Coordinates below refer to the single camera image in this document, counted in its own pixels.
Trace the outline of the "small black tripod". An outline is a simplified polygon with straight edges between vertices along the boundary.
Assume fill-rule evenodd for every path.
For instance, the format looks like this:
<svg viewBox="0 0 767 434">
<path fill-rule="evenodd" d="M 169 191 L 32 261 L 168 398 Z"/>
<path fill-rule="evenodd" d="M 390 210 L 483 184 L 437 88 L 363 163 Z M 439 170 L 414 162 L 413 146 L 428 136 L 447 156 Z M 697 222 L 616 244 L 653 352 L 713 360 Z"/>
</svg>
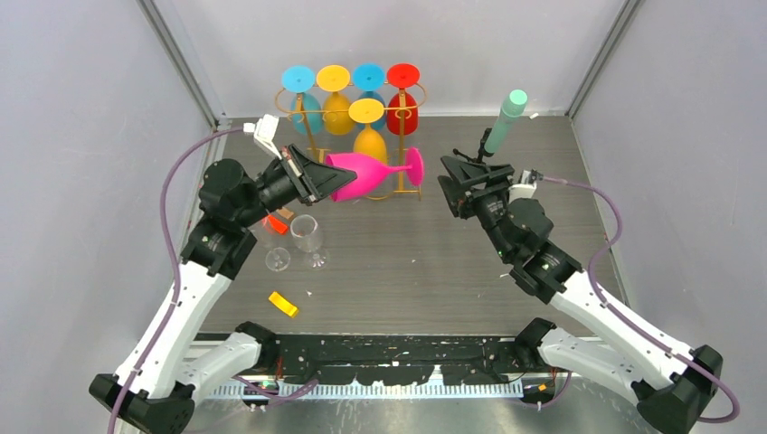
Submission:
<svg viewBox="0 0 767 434">
<path fill-rule="evenodd" d="M 449 156 L 449 163 L 446 165 L 450 173 L 458 173 L 459 177 L 473 178 L 481 175 L 513 175 L 515 169 L 509 165 L 490 165 L 488 159 L 490 156 L 483 154 L 483 145 L 488 138 L 491 127 L 487 127 L 479 140 L 477 154 L 469 156 L 461 153 L 457 148 L 453 148 L 453 155 Z"/>
</svg>

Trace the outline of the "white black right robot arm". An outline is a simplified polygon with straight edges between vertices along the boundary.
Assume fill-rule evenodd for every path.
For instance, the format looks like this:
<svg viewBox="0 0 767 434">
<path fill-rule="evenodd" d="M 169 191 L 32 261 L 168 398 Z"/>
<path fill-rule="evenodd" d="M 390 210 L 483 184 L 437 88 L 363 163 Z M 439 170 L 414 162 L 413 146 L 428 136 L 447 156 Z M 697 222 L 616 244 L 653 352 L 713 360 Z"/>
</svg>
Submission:
<svg viewBox="0 0 767 434">
<path fill-rule="evenodd" d="M 604 290 L 582 265 L 551 242 L 553 222 L 534 198 L 535 174 L 515 183 L 510 165 L 444 156 L 439 177 L 451 213 L 477 218 L 511 278 L 526 294 L 577 320 L 601 342 L 533 320 L 516 340 L 528 371 L 546 364 L 577 373 L 618 393 L 663 433 L 688 433 L 720 382 L 723 358 L 708 345 L 692 347 L 653 326 Z"/>
</svg>

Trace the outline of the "mint green bottle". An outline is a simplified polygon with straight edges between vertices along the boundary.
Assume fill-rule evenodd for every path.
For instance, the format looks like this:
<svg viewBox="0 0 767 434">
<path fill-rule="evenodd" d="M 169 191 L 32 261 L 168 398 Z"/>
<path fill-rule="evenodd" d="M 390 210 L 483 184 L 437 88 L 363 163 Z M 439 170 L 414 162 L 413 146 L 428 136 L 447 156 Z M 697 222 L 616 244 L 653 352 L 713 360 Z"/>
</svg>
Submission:
<svg viewBox="0 0 767 434">
<path fill-rule="evenodd" d="M 494 155 L 505 143 L 512 125 L 524 114 L 528 101 L 524 90 L 511 90 L 502 101 L 497 120 L 483 145 L 485 156 Z"/>
</svg>

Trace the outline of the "yellow wine glass back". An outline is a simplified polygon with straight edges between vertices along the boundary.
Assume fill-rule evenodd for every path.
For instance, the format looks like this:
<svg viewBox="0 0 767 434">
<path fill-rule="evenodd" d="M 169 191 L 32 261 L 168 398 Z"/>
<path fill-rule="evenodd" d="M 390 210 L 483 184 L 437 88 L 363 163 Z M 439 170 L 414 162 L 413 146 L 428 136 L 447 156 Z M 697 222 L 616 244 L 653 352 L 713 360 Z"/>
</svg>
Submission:
<svg viewBox="0 0 767 434">
<path fill-rule="evenodd" d="M 348 110 L 350 99 L 342 91 L 351 83 L 351 73 L 341 65 L 327 65 L 317 73 L 317 85 L 327 93 L 323 103 L 323 121 L 326 131 L 334 136 L 344 136 L 355 127 Z"/>
</svg>

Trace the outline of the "red wine glass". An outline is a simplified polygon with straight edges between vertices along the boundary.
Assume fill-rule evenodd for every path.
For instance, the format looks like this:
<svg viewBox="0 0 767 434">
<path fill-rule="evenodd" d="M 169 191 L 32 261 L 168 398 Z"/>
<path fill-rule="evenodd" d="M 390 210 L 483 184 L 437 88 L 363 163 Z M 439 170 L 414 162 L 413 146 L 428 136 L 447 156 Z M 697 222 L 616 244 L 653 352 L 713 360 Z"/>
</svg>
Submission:
<svg viewBox="0 0 767 434">
<path fill-rule="evenodd" d="M 386 126 L 395 135 L 408 136 L 418 127 L 418 103 L 409 88 L 418 83 L 420 76 L 420 70 L 410 63 L 395 64 L 386 72 L 388 84 L 397 90 L 386 111 Z"/>
</svg>

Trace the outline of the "aluminium frame rail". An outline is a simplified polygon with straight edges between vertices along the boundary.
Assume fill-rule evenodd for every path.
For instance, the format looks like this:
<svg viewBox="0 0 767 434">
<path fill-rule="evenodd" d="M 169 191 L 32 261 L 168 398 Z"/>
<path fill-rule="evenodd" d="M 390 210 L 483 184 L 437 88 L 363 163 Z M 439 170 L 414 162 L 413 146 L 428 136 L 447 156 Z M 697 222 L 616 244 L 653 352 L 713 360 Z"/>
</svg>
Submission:
<svg viewBox="0 0 767 434">
<path fill-rule="evenodd" d="M 628 380 L 637 380 L 639 370 L 634 369 L 632 364 L 621 363 L 621 368 L 617 368 L 611 374 L 614 380 L 618 380 L 618 374 Z M 289 384 L 283 381 L 264 381 L 256 382 L 257 386 L 264 383 L 268 386 L 277 386 L 277 396 L 287 398 L 302 387 L 298 384 Z M 363 399 L 363 400 L 408 400 L 408 399 L 480 399 L 480 398 L 511 398 L 521 399 L 524 392 L 532 392 L 533 386 L 524 386 L 521 377 L 513 382 L 502 382 L 494 384 L 460 384 L 446 385 L 442 378 L 432 377 L 425 383 L 418 384 L 413 382 L 406 385 L 385 386 L 383 381 L 374 382 L 371 385 L 363 385 L 357 380 L 346 385 L 327 385 L 320 384 L 312 388 L 306 394 L 298 396 L 295 400 L 343 400 L 343 399 Z M 219 386 L 212 392 L 207 399 L 210 400 L 265 400 L 269 397 L 262 396 L 252 388 L 246 387 L 243 383 L 237 381 L 228 381 Z"/>
</svg>

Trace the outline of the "clear wine glass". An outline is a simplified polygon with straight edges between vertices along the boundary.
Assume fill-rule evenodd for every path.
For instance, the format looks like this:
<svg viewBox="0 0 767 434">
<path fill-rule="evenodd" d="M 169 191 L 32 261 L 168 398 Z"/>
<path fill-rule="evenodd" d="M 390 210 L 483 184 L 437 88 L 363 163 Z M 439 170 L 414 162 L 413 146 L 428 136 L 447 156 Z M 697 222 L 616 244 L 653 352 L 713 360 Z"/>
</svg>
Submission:
<svg viewBox="0 0 767 434">
<path fill-rule="evenodd" d="M 264 263 L 274 272 L 286 270 L 291 262 L 288 250 L 279 245 L 279 233 L 272 227 L 268 219 L 262 219 L 251 226 L 258 244 L 266 250 Z"/>
<path fill-rule="evenodd" d="M 327 249 L 317 220 L 302 214 L 291 221 L 289 228 L 296 247 L 303 252 L 304 264 L 312 270 L 323 269 L 327 265 Z"/>
</svg>

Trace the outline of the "yellow wine glass front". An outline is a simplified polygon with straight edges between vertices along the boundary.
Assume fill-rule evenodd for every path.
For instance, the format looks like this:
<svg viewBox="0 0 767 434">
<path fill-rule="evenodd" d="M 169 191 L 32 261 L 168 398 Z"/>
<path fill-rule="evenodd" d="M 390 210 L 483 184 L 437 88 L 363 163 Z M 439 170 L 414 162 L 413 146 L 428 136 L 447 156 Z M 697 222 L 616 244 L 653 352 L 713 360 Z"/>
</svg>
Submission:
<svg viewBox="0 0 767 434">
<path fill-rule="evenodd" d="M 359 99 L 351 104 L 348 114 L 354 122 L 363 126 L 355 139 L 353 150 L 387 164 L 388 153 L 385 140 L 373 128 L 373 123 L 384 117 L 383 103 L 372 98 Z"/>
</svg>

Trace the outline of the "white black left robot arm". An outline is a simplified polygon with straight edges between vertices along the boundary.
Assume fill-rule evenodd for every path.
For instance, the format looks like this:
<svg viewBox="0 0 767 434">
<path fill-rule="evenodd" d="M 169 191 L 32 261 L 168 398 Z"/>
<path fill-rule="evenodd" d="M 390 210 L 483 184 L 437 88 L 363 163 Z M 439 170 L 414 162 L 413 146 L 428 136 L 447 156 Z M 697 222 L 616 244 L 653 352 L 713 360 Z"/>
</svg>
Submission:
<svg viewBox="0 0 767 434">
<path fill-rule="evenodd" d="M 251 227 L 293 202 L 313 204 L 351 184 L 355 172 L 284 147 L 255 177 L 236 160 L 211 164 L 199 191 L 201 220 L 171 256 L 172 287 L 149 328 L 114 373 L 90 384 L 90 395 L 111 414 L 145 433 L 180 433 L 198 401 L 233 376 L 269 373 L 279 356 L 275 335 L 252 322 L 192 363 L 185 356 L 213 305 L 256 245 Z"/>
</svg>

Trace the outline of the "tan wooden block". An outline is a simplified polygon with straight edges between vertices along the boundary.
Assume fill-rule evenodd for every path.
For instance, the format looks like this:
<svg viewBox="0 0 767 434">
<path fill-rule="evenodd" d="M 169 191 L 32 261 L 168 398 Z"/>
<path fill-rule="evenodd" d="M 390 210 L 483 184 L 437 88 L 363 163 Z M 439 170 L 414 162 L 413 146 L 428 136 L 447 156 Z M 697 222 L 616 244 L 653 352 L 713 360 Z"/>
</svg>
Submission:
<svg viewBox="0 0 767 434">
<path fill-rule="evenodd" d="M 296 214 L 293 211 L 287 208 L 278 209 L 277 214 L 287 221 L 292 221 L 296 216 Z"/>
</svg>

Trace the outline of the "yellow wine glass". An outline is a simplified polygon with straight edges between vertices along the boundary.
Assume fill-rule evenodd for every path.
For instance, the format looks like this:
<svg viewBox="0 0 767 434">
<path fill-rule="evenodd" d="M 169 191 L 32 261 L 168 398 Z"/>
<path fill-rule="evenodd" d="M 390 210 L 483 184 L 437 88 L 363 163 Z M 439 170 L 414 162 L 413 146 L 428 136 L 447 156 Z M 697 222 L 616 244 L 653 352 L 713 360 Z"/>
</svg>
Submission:
<svg viewBox="0 0 767 434">
<path fill-rule="evenodd" d="M 355 139 L 353 150 L 387 164 L 388 153 L 385 140 L 373 128 L 373 123 L 384 117 L 383 103 L 372 98 L 359 99 L 351 104 L 348 114 L 354 122 L 363 126 Z"/>
<path fill-rule="evenodd" d="M 317 73 L 317 85 L 327 93 L 323 103 L 323 121 L 326 131 L 334 136 L 344 136 L 355 127 L 348 110 L 350 99 L 342 91 L 351 83 L 351 73 L 341 65 L 327 65 Z"/>
</svg>

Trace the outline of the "pink wine glass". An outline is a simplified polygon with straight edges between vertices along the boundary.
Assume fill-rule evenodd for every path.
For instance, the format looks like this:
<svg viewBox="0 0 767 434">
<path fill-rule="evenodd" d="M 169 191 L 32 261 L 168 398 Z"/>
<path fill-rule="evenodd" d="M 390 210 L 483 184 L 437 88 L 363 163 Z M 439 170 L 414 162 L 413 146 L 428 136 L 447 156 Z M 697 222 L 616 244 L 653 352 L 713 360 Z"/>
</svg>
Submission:
<svg viewBox="0 0 767 434">
<path fill-rule="evenodd" d="M 325 164 L 352 171 L 356 179 L 331 194 L 335 203 L 364 196 L 376 189 L 391 174 L 405 172 L 411 184 L 420 186 L 425 176 L 425 165 L 418 148 L 409 148 L 404 165 L 387 165 L 369 155 L 350 152 L 326 155 Z"/>
</svg>

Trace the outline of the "blue wine glass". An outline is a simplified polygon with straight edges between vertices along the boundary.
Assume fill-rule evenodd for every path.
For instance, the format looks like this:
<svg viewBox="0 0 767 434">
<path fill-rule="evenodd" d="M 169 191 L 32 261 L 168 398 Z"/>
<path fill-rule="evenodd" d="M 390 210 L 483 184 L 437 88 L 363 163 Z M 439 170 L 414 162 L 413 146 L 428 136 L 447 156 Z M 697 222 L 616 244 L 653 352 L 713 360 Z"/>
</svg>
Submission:
<svg viewBox="0 0 767 434">
<path fill-rule="evenodd" d="M 384 104 L 384 98 L 378 92 L 385 83 L 385 72 L 381 66 L 370 62 L 360 64 L 354 69 L 351 78 L 354 85 L 361 90 L 357 100 L 375 99 Z"/>
<path fill-rule="evenodd" d="M 321 107 L 309 93 L 316 84 L 316 73 L 304 65 L 290 66 L 282 73 L 281 84 L 294 94 L 289 115 L 293 127 L 304 136 L 318 133 L 323 127 Z"/>
</svg>

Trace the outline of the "orange red block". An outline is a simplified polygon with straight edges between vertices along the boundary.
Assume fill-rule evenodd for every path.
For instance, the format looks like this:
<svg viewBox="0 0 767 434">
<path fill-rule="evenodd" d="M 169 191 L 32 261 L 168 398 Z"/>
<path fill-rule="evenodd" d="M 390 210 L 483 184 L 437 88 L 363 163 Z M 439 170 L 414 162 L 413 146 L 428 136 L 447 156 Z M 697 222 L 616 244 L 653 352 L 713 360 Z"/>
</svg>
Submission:
<svg viewBox="0 0 767 434">
<path fill-rule="evenodd" d="M 263 225 L 278 235 L 285 235 L 289 232 L 289 226 L 273 215 L 267 216 L 264 219 Z"/>
</svg>

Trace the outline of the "yellow block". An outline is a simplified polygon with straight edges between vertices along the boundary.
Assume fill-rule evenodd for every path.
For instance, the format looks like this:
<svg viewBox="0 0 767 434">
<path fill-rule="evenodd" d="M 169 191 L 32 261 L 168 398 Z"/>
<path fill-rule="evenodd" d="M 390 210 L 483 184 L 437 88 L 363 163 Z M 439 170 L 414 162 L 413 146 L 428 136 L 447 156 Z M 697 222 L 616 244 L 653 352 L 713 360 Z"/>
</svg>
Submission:
<svg viewBox="0 0 767 434">
<path fill-rule="evenodd" d="M 273 291 L 269 297 L 269 302 L 276 307 L 284 315 L 294 318 L 297 316 L 299 309 L 296 305 L 287 300 L 279 292 Z"/>
</svg>

